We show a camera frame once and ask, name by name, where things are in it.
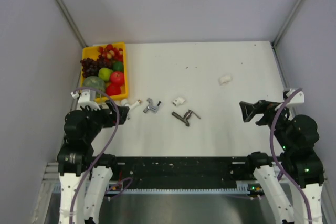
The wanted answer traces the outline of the far white pipe elbow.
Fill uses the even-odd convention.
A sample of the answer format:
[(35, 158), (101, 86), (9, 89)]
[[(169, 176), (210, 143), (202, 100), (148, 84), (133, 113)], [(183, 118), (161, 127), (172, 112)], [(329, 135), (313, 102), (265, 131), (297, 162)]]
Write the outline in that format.
[(223, 75), (221, 77), (218, 78), (218, 83), (223, 86), (223, 85), (226, 85), (230, 82), (232, 82), (233, 80), (233, 76), (230, 75), (230, 74), (226, 74), (226, 75)]

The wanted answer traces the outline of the dark bronze water faucet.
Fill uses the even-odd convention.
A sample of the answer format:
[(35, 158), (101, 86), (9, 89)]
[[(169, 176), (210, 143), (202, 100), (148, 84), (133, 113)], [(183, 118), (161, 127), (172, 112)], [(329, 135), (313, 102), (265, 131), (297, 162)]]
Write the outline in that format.
[(199, 115), (197, 115), (194, 111), (192, 110), (187, 110), (187, 112), (183, 115), (180, 116), (179, 114), (177, 114), (176, 112), (172, 112), (171, 113), (175, 118), (177, 118), (178, 120), (180, 120), (181, 122), (183, 122), (185, 124), (185, 126), (189, 127), (190, 123), (189, 123), (189, 119), (191, 118), (192, 115), (195, 115), (198, 119), (201, 119), (201, 117)]

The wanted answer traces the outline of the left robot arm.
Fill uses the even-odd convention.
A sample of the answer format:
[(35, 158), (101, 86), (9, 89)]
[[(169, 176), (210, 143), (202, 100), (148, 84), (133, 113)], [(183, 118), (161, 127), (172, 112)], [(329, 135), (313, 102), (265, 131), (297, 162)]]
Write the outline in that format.
[(98, 223), (108, 183), (119, 174), (114, 155), (102, 154), (97, 162), (93, 156), (92, 142), (102, 128), (124, 124), (129, 112), (127, 106), (115, 109), (110, 102), (107, 106), (98, 110), (81, 107), (65, 117), (64, 143), (57, 156), (59, 223)]

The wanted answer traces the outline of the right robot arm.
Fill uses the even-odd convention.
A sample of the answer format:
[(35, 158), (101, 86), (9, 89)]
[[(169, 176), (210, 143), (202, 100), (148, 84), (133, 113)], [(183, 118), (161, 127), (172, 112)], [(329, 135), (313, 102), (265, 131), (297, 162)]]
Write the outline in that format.
[(319, 140), (318, 126), (306, 115), (291, 119), (290, 102), (239, 103), (244, 122), (260, 114), (256, 125), (270, 128), (271, 156), (248, 155), (245, 174), (259, 182), (276, 223), (322, 223), (324, 172), (313, 149)]

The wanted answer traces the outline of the white pipe elbow fitting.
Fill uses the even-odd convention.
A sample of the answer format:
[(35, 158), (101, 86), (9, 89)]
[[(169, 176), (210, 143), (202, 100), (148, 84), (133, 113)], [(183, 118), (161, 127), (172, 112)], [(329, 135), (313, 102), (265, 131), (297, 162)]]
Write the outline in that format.
[(181, 105), (183, 105), (184, 103), (185, 103), (185, 99), (183, 98), (183, 97), (177, 97), (177, 98), (175, 98), (173, 101), (172, 101), (172, 104), (174, 105), (174, 106), (181, 106)]

